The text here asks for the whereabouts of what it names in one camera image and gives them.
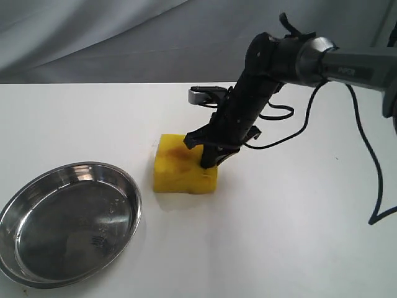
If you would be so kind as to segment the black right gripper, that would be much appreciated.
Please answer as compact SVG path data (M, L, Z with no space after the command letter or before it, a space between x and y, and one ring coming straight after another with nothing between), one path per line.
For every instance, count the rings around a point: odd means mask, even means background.
M279 82L268 76L239 77L209 123L185 136L187 148L203 145L202 168L219 166L240 151L250 128L277 88Z

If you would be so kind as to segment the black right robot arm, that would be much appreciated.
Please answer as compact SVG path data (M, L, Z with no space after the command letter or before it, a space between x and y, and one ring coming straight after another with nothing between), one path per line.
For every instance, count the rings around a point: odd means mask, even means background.
M285 84L318 87L328 81L380 91L381 112L396 117L396 49L364 48L344 50L314 32L301 33L285 14L283 38L264 32L250 43L244 69L232 88L192 87L189 102L216 105L208 124L187 133L187 148L203 146L201 166L218 166L238 153L260 130L254 125L269 99Z

